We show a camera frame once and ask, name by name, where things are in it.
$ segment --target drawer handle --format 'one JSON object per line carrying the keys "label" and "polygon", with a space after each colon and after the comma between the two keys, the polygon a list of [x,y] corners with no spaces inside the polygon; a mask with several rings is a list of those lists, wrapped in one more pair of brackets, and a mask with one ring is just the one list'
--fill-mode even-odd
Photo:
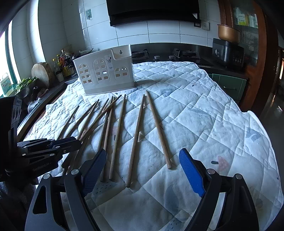
{"label": "drawer handle", "polygon": [[236,88],[228,88],[228,87],[225,87],[225,86],[223,86],[223,88],[225,88],[227,90],[237,90]]}

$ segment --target range hood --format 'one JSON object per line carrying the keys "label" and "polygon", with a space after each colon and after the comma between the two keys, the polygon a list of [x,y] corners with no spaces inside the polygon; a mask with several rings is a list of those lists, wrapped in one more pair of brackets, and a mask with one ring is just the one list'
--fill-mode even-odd
{"label": "range hood", "polygon": [[106,0],[110,25],[146,20],[177,20],[201,23],[198,0]]}

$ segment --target silver bolt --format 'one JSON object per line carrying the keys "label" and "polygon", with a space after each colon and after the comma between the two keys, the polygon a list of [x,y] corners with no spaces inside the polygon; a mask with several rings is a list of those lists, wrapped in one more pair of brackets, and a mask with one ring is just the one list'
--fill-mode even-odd
{"label": "silver bolt", "polygon": [[49,173],[46,173],[46,174],[43,175],[43,178],[44,178],[44,179],[48,179],[49,177],[50,177],[50,174],[49,174]]}
{"label": "silver bolt", "polygon": [[215,170],[214,170],[213,168],[209,168],[209,169],[207,170],[207,172],[208,172],[210,175],[215,174]]}
{"label": "silver bolt", "polygon": [[78,169],[73,169],[73,170],[71,171],[71,174],[72,174],[72,175],[76,175],[78,172],[79,172]]}
{"label": "silver bolt", "polygon": [[243,178],[243,176],[242,176],[241,174],[237,173],[237,174],[236,174],[236,178],[239,179],[239,180],[241,180],[241,179]]}

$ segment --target glass cabinet door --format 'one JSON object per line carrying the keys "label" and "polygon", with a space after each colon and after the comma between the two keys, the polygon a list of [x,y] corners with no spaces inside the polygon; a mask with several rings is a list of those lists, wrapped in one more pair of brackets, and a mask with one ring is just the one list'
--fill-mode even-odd
{"label": "glass cabinet door", "polygon": [[245,50],[244,62],[256,66],[258,57],[258,23],[252,0],[230,0],[233,27],[241,32],[239,46]]}

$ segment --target copper-colored pot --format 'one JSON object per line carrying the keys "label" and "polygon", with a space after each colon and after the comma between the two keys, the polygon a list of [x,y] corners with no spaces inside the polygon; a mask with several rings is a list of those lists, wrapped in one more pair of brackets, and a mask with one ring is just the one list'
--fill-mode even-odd
{"label": "copper-colored pot", "polygon": [[218,24],[218,37],[219,39],[239,44],[241,33],[233,27]]}

